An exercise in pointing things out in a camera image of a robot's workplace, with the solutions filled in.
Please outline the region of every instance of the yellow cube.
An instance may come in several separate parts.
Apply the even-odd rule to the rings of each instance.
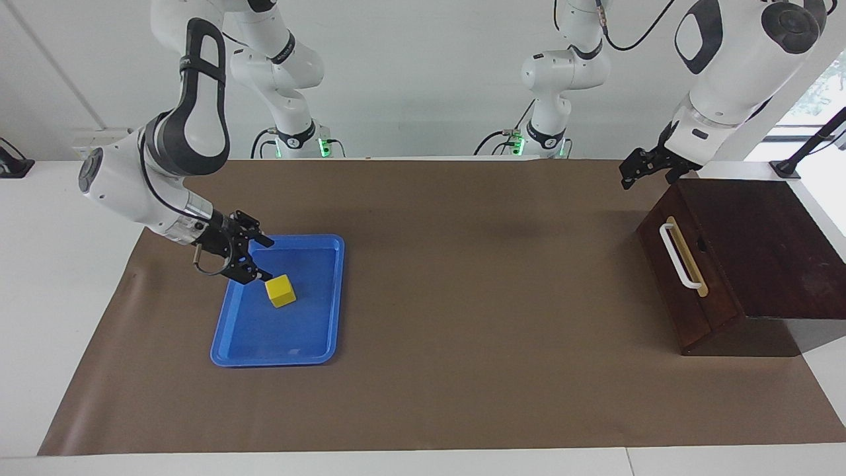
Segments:
[[[267,281],[265,283],[265,289],[267,289],[267,297],[270,298],[270,302],[275,307],[286,306],[297,300],[297,296],[294,294],[294,287],[291,285],[287,274]]]

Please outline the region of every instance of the dark brown wooden box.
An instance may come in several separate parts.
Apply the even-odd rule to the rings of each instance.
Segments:
[[[684,355],[791,357],[846,335],[846,264],[784,182],[680,180],[638,235]]]

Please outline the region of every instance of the brown surface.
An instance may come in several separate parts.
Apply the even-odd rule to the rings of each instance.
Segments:
[[[145,233],[40,454],[846,440],[801,357],[678,355],[634,233],[666,187],[624,192],[617,166],[241,162],[192,180],[268,233],[346,240],[338,352],[215,367],[226,283]]]
[[[667,256],[658,228],[670,216],[705,298]],[[846,264],[783,182],[680,180],[639,235],[685,354],[797,356],[846,335]]]

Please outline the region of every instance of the blue tray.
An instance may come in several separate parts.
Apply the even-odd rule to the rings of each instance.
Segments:
[[[335,353],[341,301],[343,239],[337,235],[274,235],[265,248],[250,243],[255,263],[287,274],[297,300],[275,308],[264,283],[229,281],[211,360],[220,367],[317,365]]]

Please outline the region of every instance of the brown paper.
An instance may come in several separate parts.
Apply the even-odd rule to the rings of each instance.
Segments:
[[[189,180],[269,234],[346,240],[335,357],[216,367],[226,280],[145,232],[39,454],[845,441],[801,357],[678,354],[635,237],[666,184],[623,191],[617,166],[238,162]]]

